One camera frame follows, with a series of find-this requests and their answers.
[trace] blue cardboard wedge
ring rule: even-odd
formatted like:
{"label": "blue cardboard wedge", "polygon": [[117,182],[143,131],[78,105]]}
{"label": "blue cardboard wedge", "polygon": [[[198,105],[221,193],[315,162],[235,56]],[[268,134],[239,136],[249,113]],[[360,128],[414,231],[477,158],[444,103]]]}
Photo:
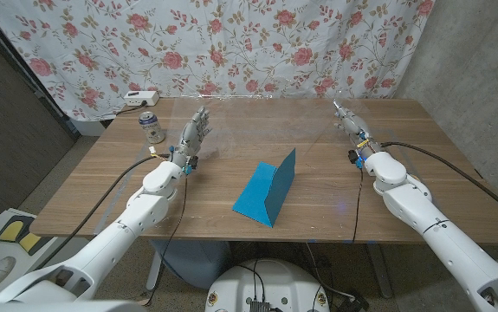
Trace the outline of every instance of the blue cardboard wedge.
{"label": "blue cardboard wedge", "polygon": [[294,179],[295,150],[279,168],[261,162],[233,205],[233,211],[273,227]]}

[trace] robotic arm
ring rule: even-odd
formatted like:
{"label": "robotic arm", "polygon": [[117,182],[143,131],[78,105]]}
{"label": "robotic arm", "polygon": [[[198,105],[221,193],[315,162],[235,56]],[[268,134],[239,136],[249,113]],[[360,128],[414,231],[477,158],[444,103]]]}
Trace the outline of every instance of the robotic arm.
{"label": "robotic arm", "polygon": [[370,176],[393,216],[413,228],[455,277],[478,311],[498,311],[498,263],[445,217],[432,203],[428,188],[384,151],[366,123],[335,100],[336,124],[356,146],[349,159]]}
{"label": "robotic arm", "polygon": [[209,112],[201,107],[184,128],[178,145],[143,179],[143,186],[127,201],[124,212],[89,244],[68,260],[30,272],[0,293],[0,303],[74,302],[93,298],[100,283],[133,241],[160,222],[177,195],[175,184],[196,168],[197,152],[208,126]]}

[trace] white curtain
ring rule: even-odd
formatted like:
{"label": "white curtain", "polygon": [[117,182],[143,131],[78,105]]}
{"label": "white curtain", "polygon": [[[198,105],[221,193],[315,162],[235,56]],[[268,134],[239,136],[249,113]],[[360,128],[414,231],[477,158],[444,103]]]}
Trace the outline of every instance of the white curtain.
{"label": "white curtain", "polygon": [[160,96],[390,97],[431,0],[0,0],[0,27],[71,118]]}

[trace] power strip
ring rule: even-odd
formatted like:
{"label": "power strip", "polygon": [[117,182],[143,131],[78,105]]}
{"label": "power strip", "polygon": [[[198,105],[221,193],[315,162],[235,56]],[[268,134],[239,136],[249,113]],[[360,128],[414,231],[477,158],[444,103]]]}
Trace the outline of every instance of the power strip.
{"label": "power strip", "polygon": [[147,106],[155,106],[159,98],[156,91],[129,91],[124,96],[127,106],[140,106],[143,101]]}

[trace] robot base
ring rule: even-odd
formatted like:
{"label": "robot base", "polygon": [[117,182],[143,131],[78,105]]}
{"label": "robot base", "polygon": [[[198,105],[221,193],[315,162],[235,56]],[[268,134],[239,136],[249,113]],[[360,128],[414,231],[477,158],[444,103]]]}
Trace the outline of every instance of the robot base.
{"label": "robot base", "polygon": [[256,311],[328,312],[329,304],[324,289],[316,279],[298,266],[278,260],[259,259],[256,273],[264,283],[265,303],[262,304],[262,284],[258,276],[253,276],[255,260],[241,263],[223,273],[210,287],[206,297],[206,312],[253,311],[251,302],[255,298],[259,309]]}

